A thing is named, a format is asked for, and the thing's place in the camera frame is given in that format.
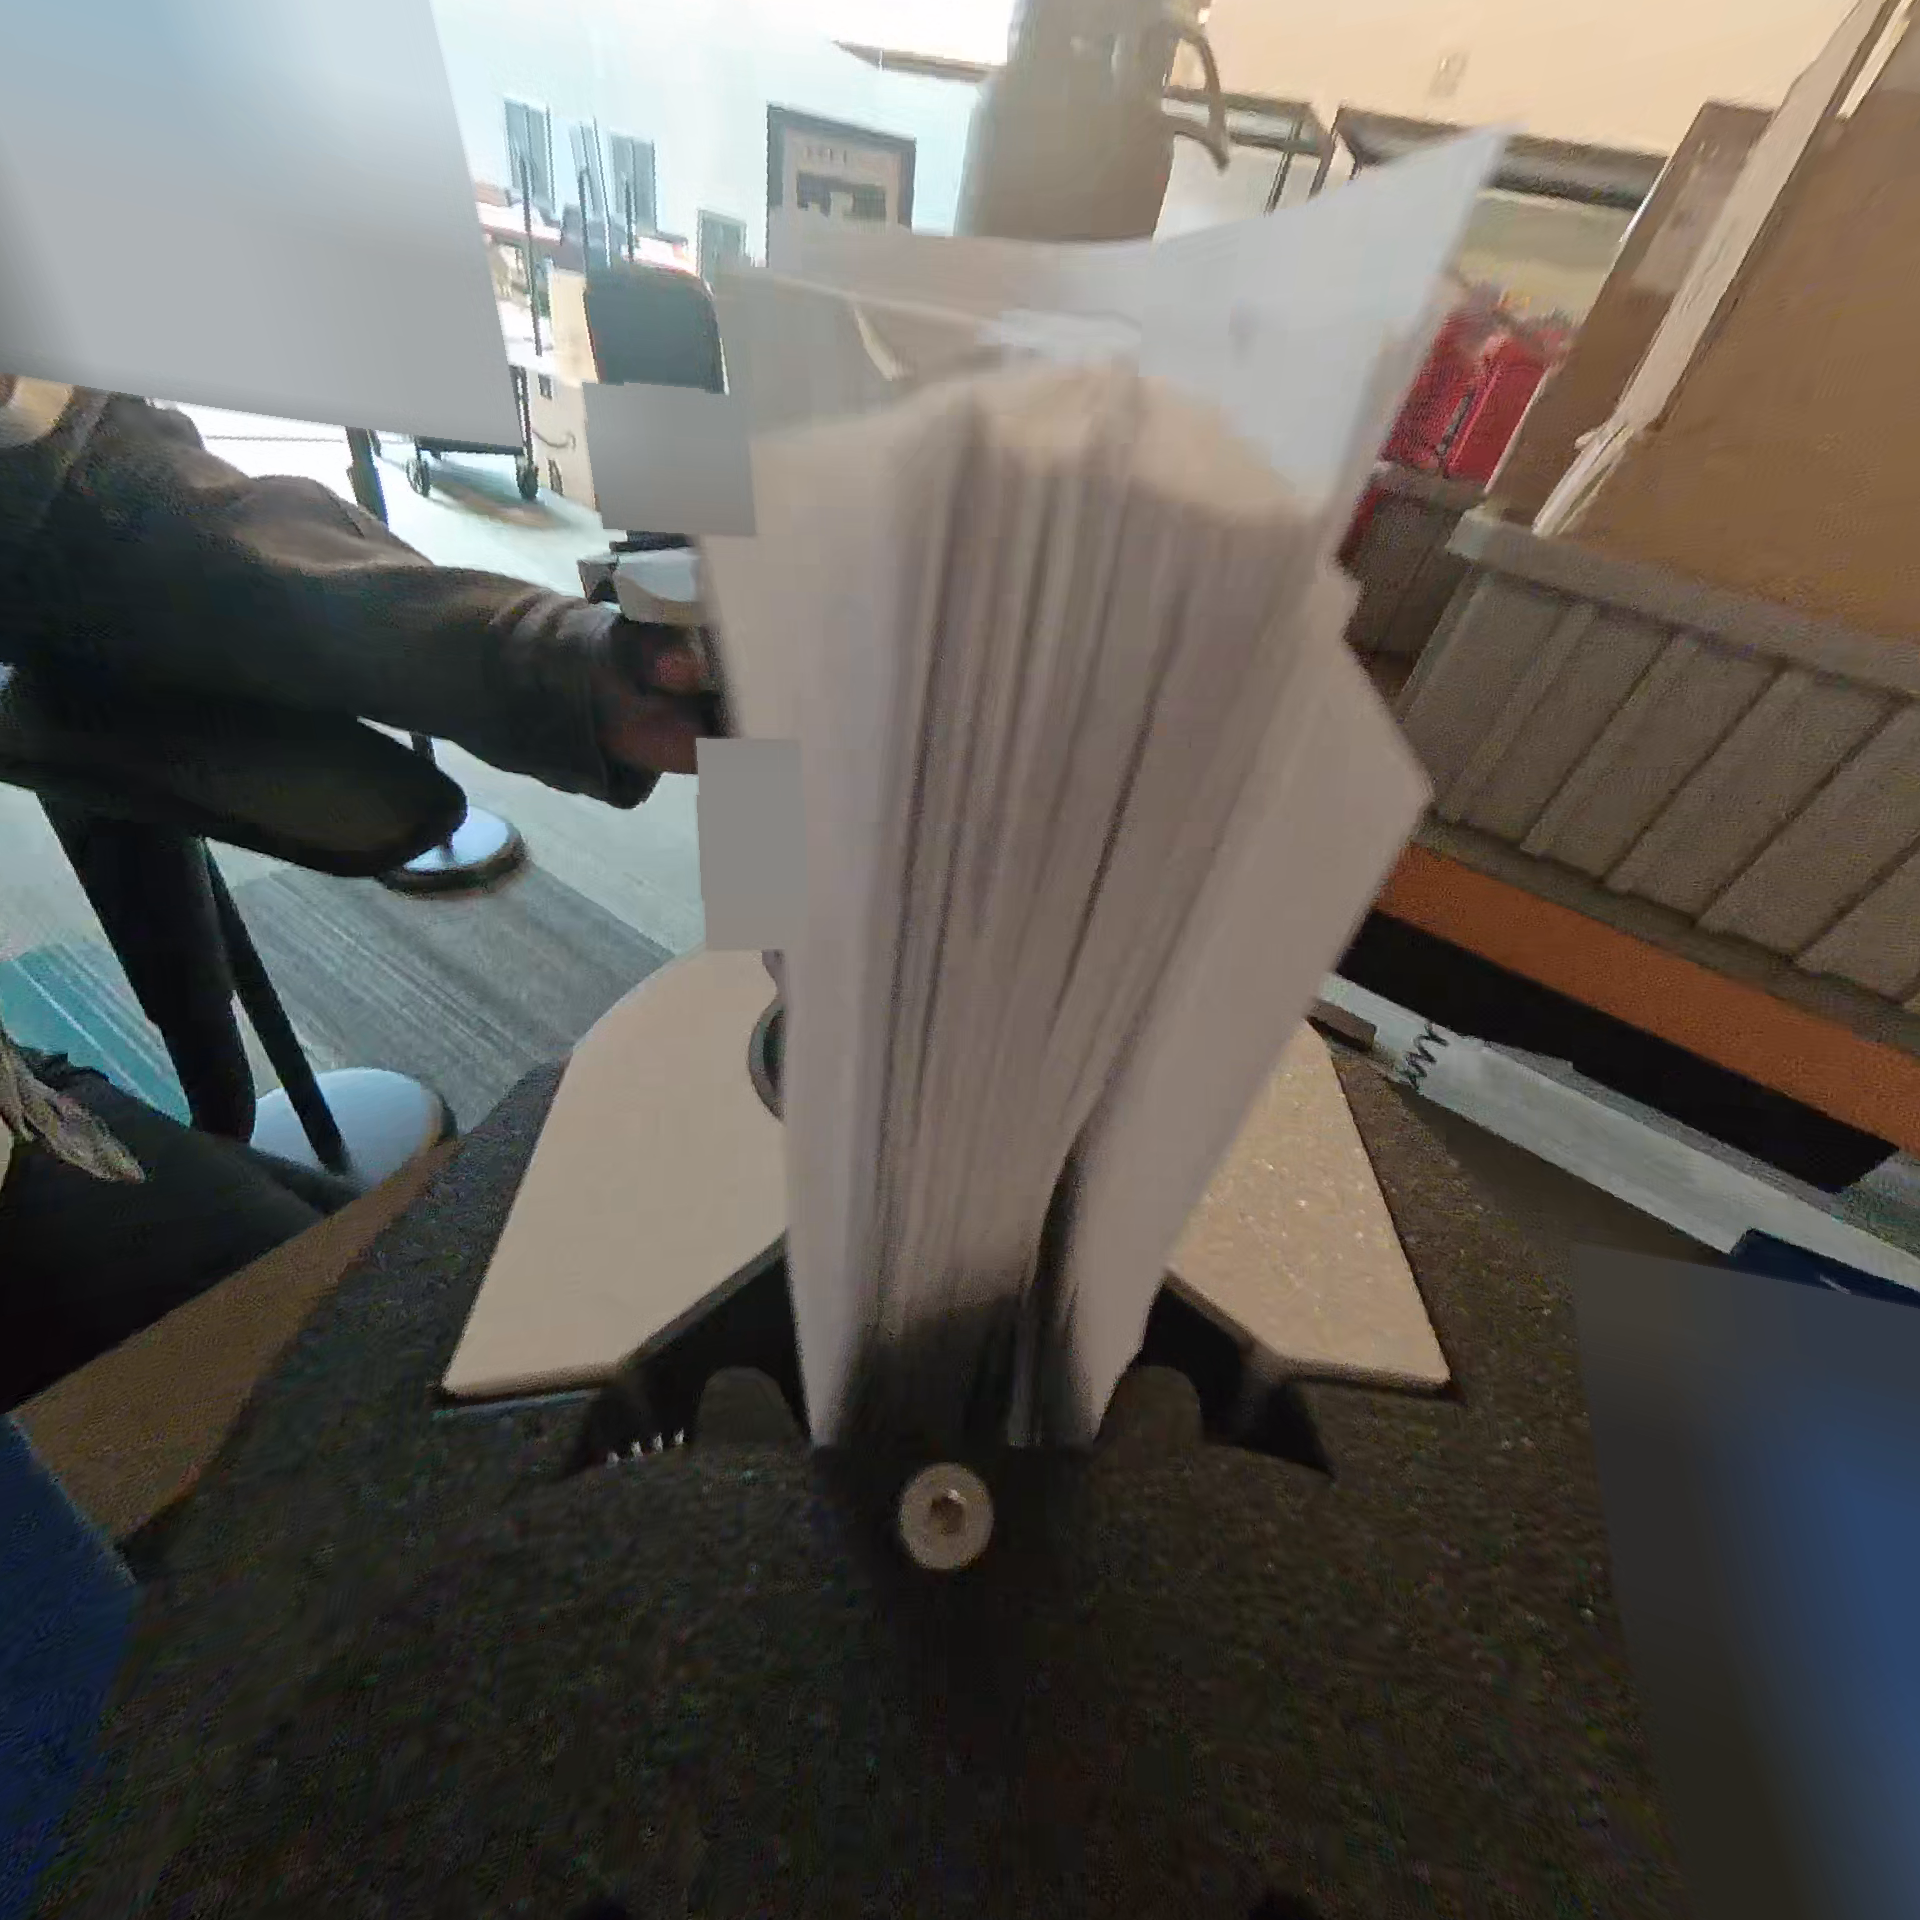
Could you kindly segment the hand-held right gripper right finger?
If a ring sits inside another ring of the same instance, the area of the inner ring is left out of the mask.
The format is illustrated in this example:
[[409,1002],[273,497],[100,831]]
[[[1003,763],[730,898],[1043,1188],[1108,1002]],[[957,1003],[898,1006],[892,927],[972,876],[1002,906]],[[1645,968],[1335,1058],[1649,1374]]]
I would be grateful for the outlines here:
[[1451,1383],[1335,1054],[1311,1024],[1192,1212],[1168,1284],[1282,1377]]

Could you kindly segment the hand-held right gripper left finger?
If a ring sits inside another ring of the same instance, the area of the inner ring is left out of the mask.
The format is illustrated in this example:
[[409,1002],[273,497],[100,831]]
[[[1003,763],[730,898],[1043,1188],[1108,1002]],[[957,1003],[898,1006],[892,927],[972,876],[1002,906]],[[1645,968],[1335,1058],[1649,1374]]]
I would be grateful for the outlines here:
[[611,1380],[784,1234],[781,1123],[752,1080],[755,952],[690,952],[568,1057],[444,1374],[452,1402]]

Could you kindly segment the stack of white paper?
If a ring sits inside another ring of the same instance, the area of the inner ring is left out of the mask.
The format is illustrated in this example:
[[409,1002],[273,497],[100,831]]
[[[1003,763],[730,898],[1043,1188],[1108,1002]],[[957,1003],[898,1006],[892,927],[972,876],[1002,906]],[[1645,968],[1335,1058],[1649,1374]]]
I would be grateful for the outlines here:
[[831,1449],[1091,1438],[1428,783],[1338,550],[1505,131],[1170,240],[784,215],[721,296],[792,743],[787,1270]]

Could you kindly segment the person's left forearm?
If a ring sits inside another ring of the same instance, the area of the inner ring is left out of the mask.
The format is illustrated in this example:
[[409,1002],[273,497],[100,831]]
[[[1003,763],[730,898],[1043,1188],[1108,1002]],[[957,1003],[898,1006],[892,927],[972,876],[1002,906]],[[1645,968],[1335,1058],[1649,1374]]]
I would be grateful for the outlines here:
[[5,780],[371,878],[464,816],[387,731],[617,810],[613,606],[421,558],[307,478],[251,478],[179,412],[5,377]]

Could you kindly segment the person's left hand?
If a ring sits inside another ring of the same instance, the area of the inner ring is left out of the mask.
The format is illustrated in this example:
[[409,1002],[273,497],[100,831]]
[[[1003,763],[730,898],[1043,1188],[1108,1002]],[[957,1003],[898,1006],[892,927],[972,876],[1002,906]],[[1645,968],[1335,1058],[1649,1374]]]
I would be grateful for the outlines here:
[[619,615],[608,628],[600,708],[608,756],[639,777],[693,777],[701,746],[732,735],[722,667],[704,628]]

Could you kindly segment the black office chair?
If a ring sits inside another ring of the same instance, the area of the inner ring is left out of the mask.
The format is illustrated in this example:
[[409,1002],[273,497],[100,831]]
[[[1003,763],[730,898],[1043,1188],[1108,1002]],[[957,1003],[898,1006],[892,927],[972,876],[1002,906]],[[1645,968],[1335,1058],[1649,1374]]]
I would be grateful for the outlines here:
[[585,278],[584,319],[600,384],[730,391],[722,332],[701,274],[647,262],[594,267]]

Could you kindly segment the white scribbled paper sheet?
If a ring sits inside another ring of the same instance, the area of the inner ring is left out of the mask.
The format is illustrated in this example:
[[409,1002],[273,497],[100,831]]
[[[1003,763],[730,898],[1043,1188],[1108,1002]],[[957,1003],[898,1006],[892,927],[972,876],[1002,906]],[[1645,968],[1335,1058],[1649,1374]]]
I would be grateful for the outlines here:
[[1331,975],[1325,1009],[1373,1030],[1386,1078],[1426,1110],[1565,1172],[1719,1252],[1793,1220],[1793,1192],[1577,1086],[1556,1064],[1465,1038]]

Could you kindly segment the white round base foot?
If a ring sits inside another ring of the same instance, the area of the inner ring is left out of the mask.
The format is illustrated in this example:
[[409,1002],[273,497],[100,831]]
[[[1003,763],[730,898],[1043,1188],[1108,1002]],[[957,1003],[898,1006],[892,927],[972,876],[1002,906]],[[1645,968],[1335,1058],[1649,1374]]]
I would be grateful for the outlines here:
[[469,808],[452,834],[378,880],[403,896],[477,896],[520,876],[528,862],[522,833],[487,808]]
[[255,1150],[371,1188],[457,1137],[445,1097],[403,1072],[308,1075],[257,1100]]

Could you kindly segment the person's leg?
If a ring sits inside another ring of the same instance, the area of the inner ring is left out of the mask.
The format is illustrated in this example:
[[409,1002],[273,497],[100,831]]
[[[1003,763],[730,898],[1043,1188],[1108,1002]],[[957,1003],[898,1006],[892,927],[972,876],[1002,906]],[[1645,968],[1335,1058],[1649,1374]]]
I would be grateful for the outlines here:
[[112,1352],[362,1188],[210,1137],[5,1041],[2,1408]]

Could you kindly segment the long grey ribbed crate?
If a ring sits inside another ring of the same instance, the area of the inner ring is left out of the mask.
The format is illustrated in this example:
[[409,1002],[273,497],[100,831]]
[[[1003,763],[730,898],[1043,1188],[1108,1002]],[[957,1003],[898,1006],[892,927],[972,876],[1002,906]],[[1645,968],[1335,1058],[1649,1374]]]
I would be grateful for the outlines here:
[[1753,978],[1916,1017],[1916,643],[1488,513],[1400,695],[1443,842]]

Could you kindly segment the small grey ribbed crate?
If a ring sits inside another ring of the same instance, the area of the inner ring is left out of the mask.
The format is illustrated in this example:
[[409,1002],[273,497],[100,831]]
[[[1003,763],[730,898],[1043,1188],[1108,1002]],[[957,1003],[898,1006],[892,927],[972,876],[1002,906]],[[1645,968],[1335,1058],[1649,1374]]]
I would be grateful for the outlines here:
[[1451,539],[1482,498],[1484,484],[1373,466],[1341,561],[1355,588],[1346,643],[1360,658],[1411,672],[1465,577]]

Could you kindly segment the large red plastic bin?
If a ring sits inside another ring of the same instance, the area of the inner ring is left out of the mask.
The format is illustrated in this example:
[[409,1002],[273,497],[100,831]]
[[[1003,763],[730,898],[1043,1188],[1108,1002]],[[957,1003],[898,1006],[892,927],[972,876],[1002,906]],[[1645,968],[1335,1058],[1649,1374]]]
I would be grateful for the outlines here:
[[1360,497],[1340,563],[1355,563],[1386,503],[1388,478],[1412,474],[1484,487],[1576,336],[1577,323],[1565,312],[1535,312],[1491,282],[1457,289],[1380,449],[1380,474]]

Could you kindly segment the brown cardboard box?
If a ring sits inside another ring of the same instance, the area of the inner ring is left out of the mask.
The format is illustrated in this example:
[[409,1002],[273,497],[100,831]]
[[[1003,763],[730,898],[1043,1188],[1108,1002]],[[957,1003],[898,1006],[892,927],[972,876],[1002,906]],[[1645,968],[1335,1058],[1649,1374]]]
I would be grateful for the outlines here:
[[1851,4],[1779,105],[1696,110],[1453,550],[1916,655],[1916,431],[1916,4]]

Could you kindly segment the black metal shelving rack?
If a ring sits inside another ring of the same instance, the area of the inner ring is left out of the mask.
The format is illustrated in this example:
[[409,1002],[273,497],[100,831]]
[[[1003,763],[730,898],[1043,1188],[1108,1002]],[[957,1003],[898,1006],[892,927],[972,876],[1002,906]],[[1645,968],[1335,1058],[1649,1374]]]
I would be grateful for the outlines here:
[[[1229,92],[1223,100],[1229,164],[1220,169],[1199,145],[1210,131],[1202,89],[1172,88],[1168,115],[1181,132],[1172,145],[1162,214],[1167,234],[1178,224],[1220,224],[1291,208],[1359,174],[1467,135],[1451,123],[1352,105],[1324,120],[1308,104]],[[1516,132],[1485,186],[1525,201],[1633,214],[1649,200],[1664,167],[1666,156],[1658,152]]]

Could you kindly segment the dark framed wall picture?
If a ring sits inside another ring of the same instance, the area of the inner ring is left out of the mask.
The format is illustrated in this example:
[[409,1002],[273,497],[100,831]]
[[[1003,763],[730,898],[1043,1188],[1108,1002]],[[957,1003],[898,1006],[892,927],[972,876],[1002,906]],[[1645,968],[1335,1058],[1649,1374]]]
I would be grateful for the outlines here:
[[912,226],[919,146],[911,135],[770,104],[765,210],[839,224]]

